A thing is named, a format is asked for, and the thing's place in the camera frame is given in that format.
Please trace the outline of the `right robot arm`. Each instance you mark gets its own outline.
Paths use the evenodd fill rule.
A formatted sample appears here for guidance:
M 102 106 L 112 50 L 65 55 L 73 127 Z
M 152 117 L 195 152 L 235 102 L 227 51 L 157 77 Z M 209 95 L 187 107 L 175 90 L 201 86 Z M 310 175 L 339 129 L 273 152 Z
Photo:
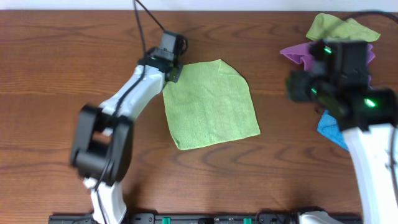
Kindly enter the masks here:
M 371 88 L 366 67 L 293 71 L 286 86 L 290 100 L 316 103 L 336 119 L 354 164 L 363 222 L 397 223 L 394 92 Z

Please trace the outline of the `light green microfiber cloth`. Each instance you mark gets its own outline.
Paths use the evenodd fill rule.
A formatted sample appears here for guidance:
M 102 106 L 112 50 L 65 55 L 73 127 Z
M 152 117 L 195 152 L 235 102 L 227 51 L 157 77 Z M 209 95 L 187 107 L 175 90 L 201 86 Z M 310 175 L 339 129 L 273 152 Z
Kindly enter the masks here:
M 179 150 L 261 133 L 246 80 L 221 59 L 185 65 L 163 90 L 165 114 Z

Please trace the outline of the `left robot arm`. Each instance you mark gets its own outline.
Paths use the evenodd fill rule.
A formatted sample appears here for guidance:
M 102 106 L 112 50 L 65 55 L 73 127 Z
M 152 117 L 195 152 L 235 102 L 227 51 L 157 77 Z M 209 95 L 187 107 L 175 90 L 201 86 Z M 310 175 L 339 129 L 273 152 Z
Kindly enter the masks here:
M 150 49 L 117 93 L 99 106 L 80 110 L 70 164 L 90 190 L 96 223 L 124 221 L 121 181 L 131 163 L 134 122 L 167 82 L 178 80 L 182 54 L 184 50 Z

